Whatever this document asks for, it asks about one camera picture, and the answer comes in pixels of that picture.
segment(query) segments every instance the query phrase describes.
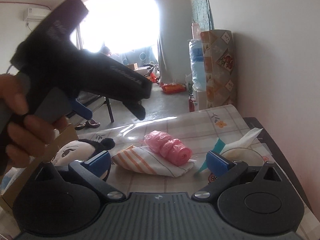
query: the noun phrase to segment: floral tablecloth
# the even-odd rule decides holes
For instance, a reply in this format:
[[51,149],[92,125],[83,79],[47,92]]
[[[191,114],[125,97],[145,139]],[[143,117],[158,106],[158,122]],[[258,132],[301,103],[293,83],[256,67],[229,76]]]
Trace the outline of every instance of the floral tablecloth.
[[[129,192],[188,192],[191,196],[198,189],[215,180],[214,174],[209,170],[201,172],[199,176],[194,176],[194,173],[203,164],[207,152],[213,149],[217,138],[228,144],[239,140],[249,131],[249,128],[238,111],[232,105],[227,105],[87,133],[80,135],[79,138],[100,141],[111,137],[116,143],[115,148],[110,150],[111,155],[114,155],[130,145],[145,145],[144,135],[153,130],[164,131],[179,138],[192,149],[192,159],[196,160],[196,165],[178,178],[140,174],[112,165],[107,182],[125,194]],[[257,139],[253,141],[250,148],[257,151],[265,161],[273,160],[271,153]],[[17,234],[15,221],[8,215],[0,220],[0,234],[5,233]],[[297,233],[303,239],[320,239],[320,223],[306,205],[305,214]]]

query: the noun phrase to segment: striped towel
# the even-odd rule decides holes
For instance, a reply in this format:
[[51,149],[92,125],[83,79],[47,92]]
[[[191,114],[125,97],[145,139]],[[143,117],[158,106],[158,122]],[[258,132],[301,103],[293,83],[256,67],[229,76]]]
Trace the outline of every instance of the striped towel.
[[186,164],[178,167],[161,155],[153,153],[148,146],[135,147],[133,145],[112,156],[112,161],[129,171],[175,178],[195,166],[195,161],[189,160]]

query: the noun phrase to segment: bright window light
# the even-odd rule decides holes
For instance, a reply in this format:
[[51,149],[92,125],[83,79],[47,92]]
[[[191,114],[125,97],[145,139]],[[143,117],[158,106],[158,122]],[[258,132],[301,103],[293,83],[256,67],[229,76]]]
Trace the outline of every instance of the bright window light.
[[112,53],[157,44],[159,12],[154,0],[89,0],[80,24],[83,48],[97,52],[105,44]]

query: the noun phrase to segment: finger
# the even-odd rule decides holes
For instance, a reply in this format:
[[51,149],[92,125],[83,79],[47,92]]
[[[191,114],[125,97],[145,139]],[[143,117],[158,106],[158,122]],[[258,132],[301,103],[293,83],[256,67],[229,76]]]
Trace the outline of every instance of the finger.
[[9,161],[7,167],[5,168],[5,172],[4,174],[6,174],[9,170],[11,170],[11,168],[13,167],[13,161]]
[[25,128],[45,144],[54,140],[54,127],[35,115],[27,115],[23,121]]
[[13,161],[13,166],[16,168],[25,168],[30,162],[28,154],[14,145],[8,144],[5,152]]
[[53,126],[62,132],[68,126],[68,120],[65,116],[61,117],[59,120],[53,123]]
[[24,115],[28,112],[28,104],[17,77],[10,74],[0,75],[0,98],[16,113]]
[[29,155],[38,157],[44,154],[45,144],[31,132],[23,129],[19,125],[11,122],[8,125],[8,135]]

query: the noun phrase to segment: white cloth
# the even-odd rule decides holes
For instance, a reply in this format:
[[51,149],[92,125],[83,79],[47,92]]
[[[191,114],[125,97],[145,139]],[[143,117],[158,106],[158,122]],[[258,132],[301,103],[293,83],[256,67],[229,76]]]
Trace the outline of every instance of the white cloth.
[[233,148],[248,148],[252,144],[253,140],[261,133],[262,130],[263,129],[259,128],[251,129],[240,140],[226,144],[225,147],[222,149],[221,154]]
[[189,160],[182,166],[175,166],[162,156],[153,153],[148,146],[135,147],[131,145],[127,149],[119,151],[111,159],[115,164],[129,171],[170,177],[179,177],[195,165],[194,160]]

